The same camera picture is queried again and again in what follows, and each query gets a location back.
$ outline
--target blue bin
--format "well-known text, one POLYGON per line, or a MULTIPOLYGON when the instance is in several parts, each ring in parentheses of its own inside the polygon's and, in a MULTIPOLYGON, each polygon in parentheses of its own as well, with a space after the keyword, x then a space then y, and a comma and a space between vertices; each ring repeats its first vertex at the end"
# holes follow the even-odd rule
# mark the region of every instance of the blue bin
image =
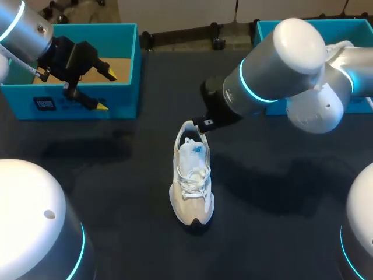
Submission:
POLYGON ((66 36, 79 43, 87 41, 100 58, 130 58, 128 83, 82 83, 78 89, 99 99, 108 111, 89 111, 64 98, 62 87, 47 83, 32 85, 34 76, 15 63, 1 90, 19 120, 108 120, 134 119, 137 115, 141 51, 136 24, 63 24, 55 25, 55 36, 66 36), (53 100, 54 111, 42 111, 35 98, 53 100))
MULTIPOLYGON (((320 32, 325 44, 348 40, 356 47, 373 47, 373 29, 365 19, 307 20, 320 32)), ((262 21, 256 25, 254 46, 258 45, 280 21, 262 21)), ((373 113, 365 98, 353 97, 346 113, 373 113)), ((286 101, 280 100, 267 108, 268 116, 286 115, 286 101)))

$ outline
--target white shoelace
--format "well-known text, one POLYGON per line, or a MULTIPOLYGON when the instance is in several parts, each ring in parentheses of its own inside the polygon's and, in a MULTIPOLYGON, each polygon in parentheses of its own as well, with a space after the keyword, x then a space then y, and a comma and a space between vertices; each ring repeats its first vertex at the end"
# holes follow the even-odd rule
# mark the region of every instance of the white shoelace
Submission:
POLYGON ((179 174, 178 181, 182 189, 181 195, 184 199, 197 197, 203 197, 203 199, 206 199, 207 190, 205 182, 211 173, 210 166, 204 168, 193 168, 186 176, 182 175, 180 167, 177 167, 177 173, 179 174), (195 174, 200 175, 201 179, 191 179, 191 177, 195 174))

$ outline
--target white panel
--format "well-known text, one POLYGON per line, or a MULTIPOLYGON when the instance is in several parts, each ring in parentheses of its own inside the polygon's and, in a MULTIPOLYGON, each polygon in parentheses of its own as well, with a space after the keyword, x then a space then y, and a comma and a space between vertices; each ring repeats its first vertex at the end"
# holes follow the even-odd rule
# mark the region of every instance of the white panel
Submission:
POLYGON ((123 23, 137 23, 139 33, 169 32, 230 23, 236 0, 118 0, 123 23))
POLYGON ((325 15, 339 15, 345 0, 239 0, 237 22, 280 20, 287 18, 313 18, 325 15))
POLYGON ((346 8, 346 14, 357 16, 362 13, 367 12, 368 14, 373 14, 373 2, 371 0, 353 0, 349 1, 346 8))

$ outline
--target robotic arm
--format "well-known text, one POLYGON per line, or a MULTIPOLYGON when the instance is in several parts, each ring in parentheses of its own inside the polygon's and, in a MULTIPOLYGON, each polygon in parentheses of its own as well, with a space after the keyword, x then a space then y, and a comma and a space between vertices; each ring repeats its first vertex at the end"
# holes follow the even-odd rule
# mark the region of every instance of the robotic arm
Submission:
MULTIPOLYGON (((96 99, 78 91, 76 86, 82 75, 92 67, 108 80, 116 80, 109 64, 98 58, 98 51, 84 41, 74 43, 68 38, 54 37, 49 24, 23 0, 0 0, 0 54, 46 82, 49 74, 65 82, 64 95, 81 103, 89 110, 107 110, 96 99), (40 73, 28 63, 37 61, 40 73)), ((9 63, 2 63, 0 78, 7 74, 9 63)))
POLYGON ((228 77, 203 82, 207 114, 193 121, 207 132, 286 99, 296 127, 326 133, 338 125, 352 95, 373 95, 372 76, 373 48, 355 48, 348 41, 326 46, 309 23, 287 19, 228 77))

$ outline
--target sticker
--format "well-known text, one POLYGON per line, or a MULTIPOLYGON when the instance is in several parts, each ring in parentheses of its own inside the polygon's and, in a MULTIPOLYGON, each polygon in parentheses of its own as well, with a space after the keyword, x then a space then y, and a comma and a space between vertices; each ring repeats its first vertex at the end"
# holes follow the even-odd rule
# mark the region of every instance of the sticker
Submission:
POLYGON ((39 111, 56 110, 52 97, 34 97, 34 102, 39 111))

